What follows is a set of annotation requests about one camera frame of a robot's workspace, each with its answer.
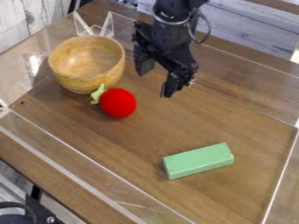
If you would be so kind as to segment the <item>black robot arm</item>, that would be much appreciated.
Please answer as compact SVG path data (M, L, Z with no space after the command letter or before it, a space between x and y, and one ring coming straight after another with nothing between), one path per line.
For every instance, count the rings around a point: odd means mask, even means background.
M209 0L156 0L153 23L134 21L132 35L134 70L148 74L154 63L168 71L160 96L172 95L193 81L199 64L192 57L191 42L203 44L211 35L211 23L201 12Z

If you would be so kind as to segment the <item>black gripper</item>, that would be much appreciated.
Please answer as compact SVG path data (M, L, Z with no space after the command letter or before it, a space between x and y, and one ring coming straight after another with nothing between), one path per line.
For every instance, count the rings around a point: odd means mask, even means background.
M189 43L192 38L184 25L166 25L158 22L133 23L134 70L144 76L158 63L169 72L161 86L160 96L173 94L193 82L199 64L192 57Z

